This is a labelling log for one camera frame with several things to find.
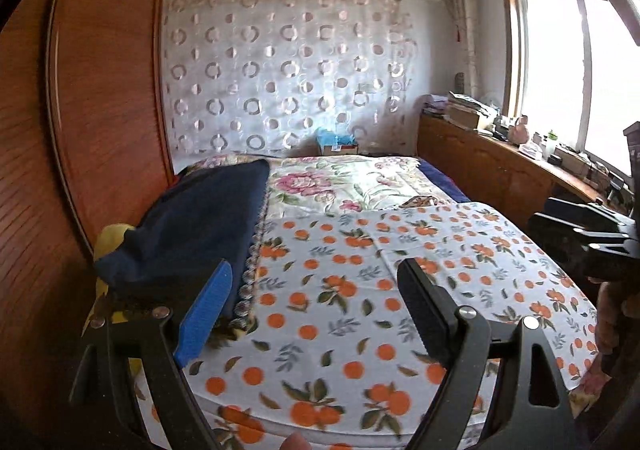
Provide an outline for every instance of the black bracket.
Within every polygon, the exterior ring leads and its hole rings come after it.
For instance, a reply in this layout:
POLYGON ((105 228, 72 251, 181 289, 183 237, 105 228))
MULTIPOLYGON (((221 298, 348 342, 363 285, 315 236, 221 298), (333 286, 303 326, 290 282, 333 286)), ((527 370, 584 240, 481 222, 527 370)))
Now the black bracket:
POLYGON ((407 450, 458 447, 490 358, 500 358, 500 369, 473 448, 576 448, 568 395, 537 319, 487 321, 476 309, 458 306, 414 259, 398 267, 398 289, 428 353, 447 369, 407 450))

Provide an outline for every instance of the figurine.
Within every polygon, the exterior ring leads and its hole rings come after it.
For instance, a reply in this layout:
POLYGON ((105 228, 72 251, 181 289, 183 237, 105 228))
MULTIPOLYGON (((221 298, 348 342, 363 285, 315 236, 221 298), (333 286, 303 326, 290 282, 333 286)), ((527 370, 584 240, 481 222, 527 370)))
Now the figurine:
POLYGON ((527 125, 529 124, 529 117, 526 115, 521 115, 518 119, 516 119, 516 124, 511 125, 509 127, 509 132, 507 133, 507 139, 509 143, 513 143, 514 145, 522 145, 529 141, 529 129, 527 125))

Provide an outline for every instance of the dark blue bedsheet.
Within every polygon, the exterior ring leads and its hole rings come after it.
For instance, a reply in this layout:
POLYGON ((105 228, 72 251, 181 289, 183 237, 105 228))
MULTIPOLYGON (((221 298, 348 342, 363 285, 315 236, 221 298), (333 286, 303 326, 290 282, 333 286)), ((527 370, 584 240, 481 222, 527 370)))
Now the dark blue bedsheet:
POLYGON ((450 178, 444 175, 435 166, 429 164, 424 159, 420 159, 419 157, 417 160, 420 162, 420 165, 418 166, 420 172, 422 172, 439 189, 449 195, 449 197, 454 201, 457 203, 471 202, 471 199, 463 194, 462 191, 460 191, 460 188, 458 188, 450 178))

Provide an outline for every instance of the blue gripper pad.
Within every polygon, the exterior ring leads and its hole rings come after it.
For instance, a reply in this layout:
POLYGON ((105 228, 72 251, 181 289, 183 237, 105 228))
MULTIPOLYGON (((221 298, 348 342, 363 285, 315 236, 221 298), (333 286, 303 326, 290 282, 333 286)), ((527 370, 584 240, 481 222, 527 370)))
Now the blue gripper pad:
POLYGON ((231 291, 233 275, 227 261, 219 264, 180 323, 174 360, 182 369, 200 355, 231 291))

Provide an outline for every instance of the orange print sheet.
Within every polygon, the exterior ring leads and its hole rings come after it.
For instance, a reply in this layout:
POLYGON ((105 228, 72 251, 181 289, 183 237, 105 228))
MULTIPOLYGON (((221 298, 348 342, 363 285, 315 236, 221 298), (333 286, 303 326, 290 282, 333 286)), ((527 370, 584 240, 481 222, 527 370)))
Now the orange print sheet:
MULTIPOLYGON (((445 371, 398 292, 404 258, 487 319, 538 318, 568 390, 596 356, 593 305, 484 204, 275 219, 261 255, 254 330, 184 369, 225 450, 273 450, 292 432, 318 450, 408 443, 445 371)), ((462 447, 478 438, 497 369, 487 362, 462 447)), ((169 448, 144 374, 136 384, 152 441, 169 448)))

